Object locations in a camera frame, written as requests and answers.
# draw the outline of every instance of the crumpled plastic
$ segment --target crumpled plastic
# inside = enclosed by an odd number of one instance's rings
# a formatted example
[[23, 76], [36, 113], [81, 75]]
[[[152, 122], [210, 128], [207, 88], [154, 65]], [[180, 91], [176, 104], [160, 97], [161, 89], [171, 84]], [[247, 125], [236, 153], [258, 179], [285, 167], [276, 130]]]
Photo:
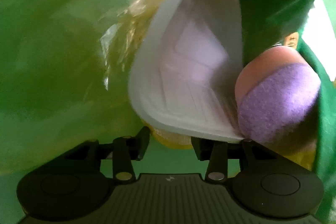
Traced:
[[132, 58], [161, 0], [0, 0], [0, 175], [142, 127]]

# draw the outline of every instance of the white plastic container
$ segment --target white plastic container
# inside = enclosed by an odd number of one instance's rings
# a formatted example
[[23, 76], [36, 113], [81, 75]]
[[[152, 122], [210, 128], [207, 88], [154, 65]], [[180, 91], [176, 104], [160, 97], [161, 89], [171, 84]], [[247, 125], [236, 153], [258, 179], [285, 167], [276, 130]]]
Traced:
[[132, 66], [131, 104], [156, 128], [237, 142], [241, 69], [239, 0], [164, 0]]

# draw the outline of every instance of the screw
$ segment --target screw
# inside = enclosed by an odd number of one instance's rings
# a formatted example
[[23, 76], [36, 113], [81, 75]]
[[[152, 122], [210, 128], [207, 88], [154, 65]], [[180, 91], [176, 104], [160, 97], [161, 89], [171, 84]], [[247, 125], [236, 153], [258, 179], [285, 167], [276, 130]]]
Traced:
[[120, 173], [117, 173], [115, 177], [117, 178], [117, 180], [125, 181], [125, 180], [130, 180], [133, 177], [133, 175], [128, 172], [120, 172]]
[[208, 174], [208, 178], [219, 181], [225, 179], [225, 175], [221, 172], [211, 172]]

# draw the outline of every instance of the ribbed black surface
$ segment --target ribbed black surface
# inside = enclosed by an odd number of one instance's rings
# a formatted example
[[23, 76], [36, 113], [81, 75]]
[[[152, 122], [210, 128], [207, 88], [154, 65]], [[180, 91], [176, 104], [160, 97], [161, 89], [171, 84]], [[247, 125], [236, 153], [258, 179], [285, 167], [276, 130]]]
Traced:
[[[22, 223], [50, 222], [27, 217]], [[144, 174], [134, 184], [118, 186], [110, 199], [95, 212], [63, 223], [319, 224], [312, 216], [281, 222], [252, 215], [238, 206], [223, 186], [205, 183], [198, 174]]]

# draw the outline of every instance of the black metal bracket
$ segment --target black metal bracket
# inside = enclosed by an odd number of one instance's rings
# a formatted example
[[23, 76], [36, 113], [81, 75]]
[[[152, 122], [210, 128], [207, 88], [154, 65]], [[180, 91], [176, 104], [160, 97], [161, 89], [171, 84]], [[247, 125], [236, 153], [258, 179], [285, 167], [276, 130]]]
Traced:
[[[313, 212], [322, 200], [323, 185], [313, 172], [252, 140], [232, 144], [193, 137], [192, 145], [199, 160], [209, 160], [205, 180], [223, 184], [253, 213], [297, 218]], [[228, 159], [239, 159], [241, 169], [230, 179]]]
[[[86, 141], [24, 176], [18, 200], [29, 215], [48, 221], [78, 218], [101, 206], [118, 184], [135, 181], [131, 160], [141, 160], [150, 130], [120, 137], [110, 144]], [[113, 179], [100, 172], [101, 160], [111, 158]]]

